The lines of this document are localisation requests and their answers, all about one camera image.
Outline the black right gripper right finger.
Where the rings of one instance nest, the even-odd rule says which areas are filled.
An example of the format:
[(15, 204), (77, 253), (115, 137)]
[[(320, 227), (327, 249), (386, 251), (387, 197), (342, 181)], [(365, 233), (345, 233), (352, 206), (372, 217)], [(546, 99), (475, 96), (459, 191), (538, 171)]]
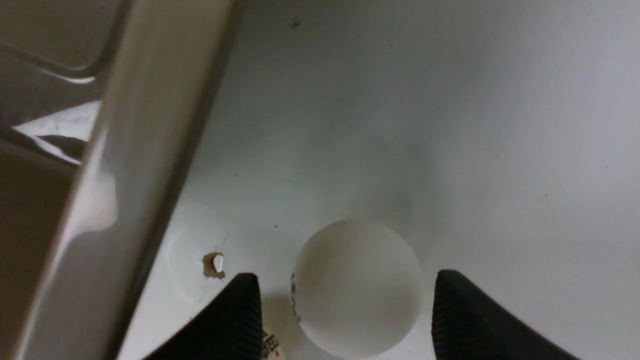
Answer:
[(437, 274), (430, 326), (437, 360), (576, 358), (454, 269), (441, 269)]

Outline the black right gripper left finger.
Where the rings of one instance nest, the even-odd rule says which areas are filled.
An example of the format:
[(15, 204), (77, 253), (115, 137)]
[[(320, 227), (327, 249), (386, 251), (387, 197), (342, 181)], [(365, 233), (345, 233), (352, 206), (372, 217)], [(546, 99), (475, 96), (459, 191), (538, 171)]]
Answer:
[(258, 276), (239, 273), (147, 360), (259, 360), (262, 302)]

